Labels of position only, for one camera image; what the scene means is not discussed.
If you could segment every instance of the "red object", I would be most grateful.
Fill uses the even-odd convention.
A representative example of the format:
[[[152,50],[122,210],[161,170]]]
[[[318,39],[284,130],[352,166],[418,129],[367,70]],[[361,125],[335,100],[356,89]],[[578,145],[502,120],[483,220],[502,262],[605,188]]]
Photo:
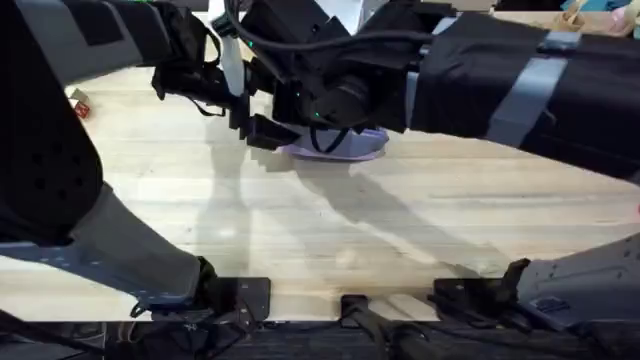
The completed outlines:
[[[76,115],[78,115],[79,118],[86,119],[87,117],[89,117],[91,108],[82,101],[78,101],[78,103],[76,103],[76,106],[73,107],[73,110],[75,110]]]

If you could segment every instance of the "black cable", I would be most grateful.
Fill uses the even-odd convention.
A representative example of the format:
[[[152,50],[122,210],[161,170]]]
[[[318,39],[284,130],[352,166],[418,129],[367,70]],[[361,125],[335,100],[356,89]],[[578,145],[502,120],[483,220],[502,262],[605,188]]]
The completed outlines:
[[[38,344],[38,342],[15,334],[0,334],[0,345],[2,344]]]
[[[207,36],[209,36],[209,38],[213,42],[213,46],[216,48],[216,58],[209,62],[205,62],[205,64],[217,67],[218,65],[220,65],[220,56],[222,55],[222,51],[220,51],[220,49],[222,48],[222,46],[220,45],[220,40],[218,40],[218,37],[213,35],[213,32],[211,32],[211,30],[208,27],[205,27],[205,29],[207,31]]]
[[[100,356],[105,355],[105,351],[102,348],[54,334],[2,310],[0,310],[0,327],[38,342],[58,344]]]
[[[240,341],[242,341],[242,339],[244,339],[248,333],[242,329],[240,329],[240,327],[238,327],[237,325],[234,326],[235,324],[231,324],[232,328],[234,329],[234,331],[236,331],[236,333],[238,334],[238,336],[236,336],[233,340],[231,340],[230,342],[228,342],[227,344],[225,344],[222,347],[219,347],[217,349],[215,349],[214,351],[210,352],[207,355],[207,359],[215,359],[216,357],[222,355],[225,351],[231,349],[235,344],[239,343]]]
[[[431,341],[431,338],[429,337],[429,335],[427,335],[424,329],[420,328],[413,322],[403,322],[399,325],[396,325],[391,331],[392,342],[397,342],[402,337],[402,335],[405,335],[406,333],[418,333],[421,338],[427,341]]]
[[[200,104],[198,104],[195,100],[193,100],[190,97],[186,97],[187,99],[189,99],[193,105],[196,106],[196,108],[198,109],[198,111],[200,112],[200,114],[204,115],[204,116],[217,116],[217,117],[224,117],[227,116],[227,109],[225,108],[221,108],[222,111],[219,114],[214,114],[214,113],[210,113],[207,110],[203,109],[202,106],[200,106]]]
[[[578,325],[569,329],[567,333],[575,336],[579,341],[586,344],[590,349],[593,349],[594,352],[599,353],[602,357],[614,358],[616,356],[614,349],[606,344],[594,323]]]
[[[565,351],[559,351],[559,350],[556,350],[556,349],[551,349],[551,348],[543,347],[543,346],[536,346],[536,345],[529,345],[529,344],[518,344],[518,343],[512,343],[512,342],[508,342],[508,341],[490,339],[490,338],[486,338],[486,337],[483,337],[483,336],[463,334],[463,333],[459,333],[459,332],[456,332],[456,331],[453,331],[453,330],[441,328],[441,327],[439,327],[437,325],[433,325],[433,324],[430,324],[430,323],[420,323],[420,324],[416,324],[416,325],[418,327],[424,326],[424,327],[426,327],[426,328],[428,328],[430,330],[445,334],[445,335],[450,336],[450,337],[455,337],[455,338],[458,338],[458,339],[471,340],[471,341],[476,341],[476,342],[483,343],[483,344],[502,346],[502,347],[516,349],[516,350],[527,350],[527,351],[530,351],[530,352],[536,352],[536,353],[545,354],[545,355],[553,355],[553,356],[566,358],[566,359],[584,359],[583,355],[579,355],[579,354],[577,354],[575,352],[565,352]]]
[[[430,294],[430,295],[427,295],[427,300],[431,301],[432,303],[440,307],[448,308],[449,310],[454,310],[458,314],[464,315],[467,320],[466,321],[467,325],[471,326],[472,328],[475,328],[478,330],[487,330],[487,329],[495,329],[499,325],[498,321],[489,319],[488,317],[485,317],[473,311],[469,311],[463,308],[462,306],[456,304],[455,302],[445,298],[444,296],[440,296],[437,294]]]
[[[78,357],[84,356],[84,355],[87,355],[86,351],[81,351],[79,353],[75,353],[73,355],[65,356],[63,358],[56,359],[56,360],[76,360]]]
[[[263,328],[268,329],[268,330],[273,330],[273,331],[278,331],[278,332],[283,332],[283,333],[292,333],[292,334],[312,334],[312,333],[316,333],[316,332],[323,332],[323,331],[327,331],[327,330],[331,330],[331,329],[335,329],[340,327],[340,320],[338,321],[331,321],[329,323],[323,323],[320,325],[313,325],[313,326],[308,326],[308,327],[295,327],[295,326],[290,326],[291,323],[286,322],[284,324],[263,324]]]
[[[263,39],[245,29],[235,16],[233,0],[224,0],[225,15],[236,29],[241,38],[253,42],[255,45],[274,51],[319,51],[338,47],[345,47],[363,42],[412,42],[418,44],[430,44],[433,35],[417,31],[406,30],[385,30],[372,31],[366,34],[359,34],[348,37],[340,37],[329,41],[319,41],[312,44],[286,44]]]
[[[355,312],[350,316],[360,328],[363,329],[376,345],[379,360],[386,360],[389,358],[389,352],[387,347],[387,340],[385,338],[385,332],[381,325],[376,324],[375,321],[371,321],[370,324],[366,324],[370,319],[366,316],[365,312]]]
[[[336,136],[336,138],[333,140],[333,142],[331,144],[329,144],[329,146],[327,146],[326,149],[322,150],[322,149],[320,149],[320,144],[318,143],[317,129],[314,126],[311,126],[309,128],[309,136],[311,137],[311,145],[313,145],[313,148],[317,152],[319,152],[321,154],[331,154],[344,141],[344,139],[349,134],[349,131],[350,131],[350,129],[342,129],[342,130],[340,130],[340,133]]]

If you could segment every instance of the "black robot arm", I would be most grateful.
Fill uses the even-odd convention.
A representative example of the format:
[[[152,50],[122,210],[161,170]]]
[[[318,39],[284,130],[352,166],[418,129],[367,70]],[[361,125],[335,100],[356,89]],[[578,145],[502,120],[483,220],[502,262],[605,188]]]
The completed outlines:
[[[235,310],[240,280],[218,278],[206,260],[172,245],[104,182],[98,153],[62,88],[156,66],[159,92],[169,87],[230,106],[235,98],[224,79],[215,81],[221,70],[204,63],[206,27],[168,3],[12,0],[0,3],[0,13],[11,29],[1,35],[9,49],[0,71],[10,91],[0,100],[0,255],[131,294],[139,301],[134,316],[151,310],[198,321]],[[172,88],[174,79],[181,87]],[[268,280],[260,284],[268,293]]]
[[[385,4],[356,35],[437,33],[422,43],[407,35],[304,50],[349,36],[312,0],[256,0],[241,26],[278,79],[278,122],[485,139],[640,182],[637,41],[457,17],[449,5],[411,1]]]

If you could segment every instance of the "light wood tabletop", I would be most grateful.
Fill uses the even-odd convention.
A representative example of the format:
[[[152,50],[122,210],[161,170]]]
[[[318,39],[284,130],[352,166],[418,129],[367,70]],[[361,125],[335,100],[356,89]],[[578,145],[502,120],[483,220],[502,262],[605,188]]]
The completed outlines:
[[[221,276],[272,280],[271,319],[333,319],[345,293],[393,317],[439,277],[501,276],[640,232],[640,189],[483,141],[391,134],[348,164],[251,149],[223,118],[157,99],[152,69],[79,85],[105,179],[169,241]],[[267,113],[269,99],[253,102]],[[44,265],[0,259],[0,308],[26,320],[128,320],[135,300]]]

